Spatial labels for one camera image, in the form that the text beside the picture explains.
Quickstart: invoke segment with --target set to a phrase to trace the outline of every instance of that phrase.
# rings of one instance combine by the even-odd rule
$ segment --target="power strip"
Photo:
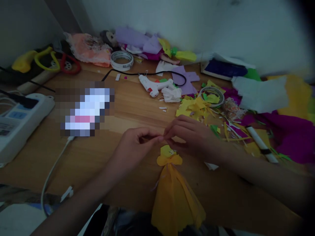
[[[26,97],[36,99],[38,103],[32,109],[18,103],[6,116],[0,117],[0,168],[16,157],[30,135],[55,106],[52,96],[32,93]]]

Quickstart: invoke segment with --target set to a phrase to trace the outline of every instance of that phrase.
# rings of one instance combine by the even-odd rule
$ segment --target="desk surface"
[[[109,68],[101,68],[82,63],[82,71],[75,76],[58,74],[45,85],[58,88],[62,81],[100,81]],[[149,70],[154,72],[157,63],[144,61],[135,63],[128,72],[137,73]],[[211,79],[222,87],[231,87],[225,80],[199,73],[199,65],[185,66],[186,71],[196,71],[200,82],[193,85],[200,89],[201,83]],[[149,96],[137,76],[121,75],[114,81],[116,72],[106,79],[115,88],[115,110],[110,119],[109,130],[101,130],[95,137],[77,137],[66,149],[57,165],[47,192],[62,195],[71,185],[74,192],[104,166],[113,153],[122,133],[128,128],[152,127],[158,131],[175,117],[178,103],[166,104]],[[171,78],[150,76],[149,78]],[[53,95],[50,91],[37,92]],[[165,113],[160,106],[168,107]],[[5,168],[0,169],[0,183],[40,192],[44,181],[63,149],[67,138],[60,136],[59,124],[55,121],[55,110],[43,120],[17,157]],[[155,147],[141,164],[107,195],[104,203],[140,211],[150,212],[156,191],[150,191],[159,179],[162,167],[156,164],[159,148]],[[249,185],[234,173],[224,168],[209,171],[198,159],[181,154],[183,165],[178,169],[187,179],[191,188],[203,205],[206,222],[229,228],[242,229],[265,235],[284,235],[300,219],[276,199]]]

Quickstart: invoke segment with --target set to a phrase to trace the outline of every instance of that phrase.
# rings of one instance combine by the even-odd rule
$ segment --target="masking tape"
[[[116,63],[115,60],[119,58],[127,59],[129,60],[129,62],[126,64]],[[111,54],[111,65],[116,70],[127,71],[132,67],[133,64],[134,64],[134,57],[126,51],[116,51]]]

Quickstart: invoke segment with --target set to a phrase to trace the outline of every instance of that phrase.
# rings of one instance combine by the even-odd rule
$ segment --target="doll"
[[[121,50],[128,51],[147,60],[163,60],[173,65],[180,63],[180,60],[172,60],[164,54],[162,45],[159,43],[156,35],[149,37],[131,28],[118,27],[116,28],[116,34],[103,30],[100,36],[103,42],[112,48],[120,46]]]

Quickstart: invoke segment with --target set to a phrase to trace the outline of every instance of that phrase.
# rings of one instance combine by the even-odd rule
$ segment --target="hot glue gun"
[[[151,97],[156,97],[158,95],[158,91],[162,88],[167,88],[170,85],[173,85],[173,80],[169,79],[163,83],[155,83],[150,81],[146,76],[139,75],[139,80],[142,83],[143,87],[147,92],[150,92]]]

